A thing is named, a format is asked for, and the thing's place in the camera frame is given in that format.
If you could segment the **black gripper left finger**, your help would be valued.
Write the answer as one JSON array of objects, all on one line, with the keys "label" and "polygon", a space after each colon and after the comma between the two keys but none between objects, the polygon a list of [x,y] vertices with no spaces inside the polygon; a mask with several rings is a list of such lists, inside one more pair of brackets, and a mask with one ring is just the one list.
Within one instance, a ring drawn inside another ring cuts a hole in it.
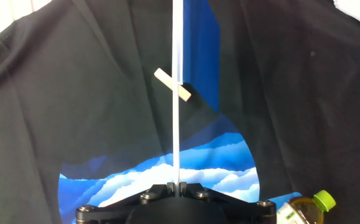
[{"label": "black gripper left finger", "polygon": [[140,205],[174,196],[174,183],[155,184],[150,189],[132,195],[105,207],[82,205],[76,209],[76,224],[125,222],[130,213]]}]

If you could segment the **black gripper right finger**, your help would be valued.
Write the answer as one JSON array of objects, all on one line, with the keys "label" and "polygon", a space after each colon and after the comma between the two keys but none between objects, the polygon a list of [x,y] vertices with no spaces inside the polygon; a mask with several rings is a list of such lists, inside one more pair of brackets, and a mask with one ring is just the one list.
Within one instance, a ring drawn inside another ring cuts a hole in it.
[{"label": "black gripper right finger", "polygon": [[179,183],[180,195],[214,205],[220,209],[228,223],[276,224],[276,204],[271,200],[245,202],[201,184]]}]

